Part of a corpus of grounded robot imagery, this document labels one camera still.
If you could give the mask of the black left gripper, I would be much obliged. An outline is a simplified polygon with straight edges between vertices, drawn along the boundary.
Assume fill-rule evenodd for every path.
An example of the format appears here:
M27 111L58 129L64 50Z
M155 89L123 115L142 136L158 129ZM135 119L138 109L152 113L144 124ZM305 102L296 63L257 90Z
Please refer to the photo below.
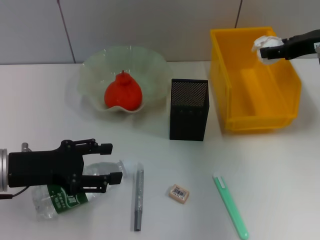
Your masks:
M119 185L123 173L83 175L82 155L111 155L112 143L98 144L94 138L64 140L54 150L8 154L8 186L11 188L59 185L69 194L105 193L108 185Z

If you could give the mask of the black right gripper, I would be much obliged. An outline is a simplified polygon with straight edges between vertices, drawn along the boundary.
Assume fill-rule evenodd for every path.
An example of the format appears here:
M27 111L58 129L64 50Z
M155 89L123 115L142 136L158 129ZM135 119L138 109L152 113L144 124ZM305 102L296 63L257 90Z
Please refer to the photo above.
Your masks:
M263 59L292 60L301 56L315 54L320 47L320 30L281 39L284 45L263 47L260 55Z

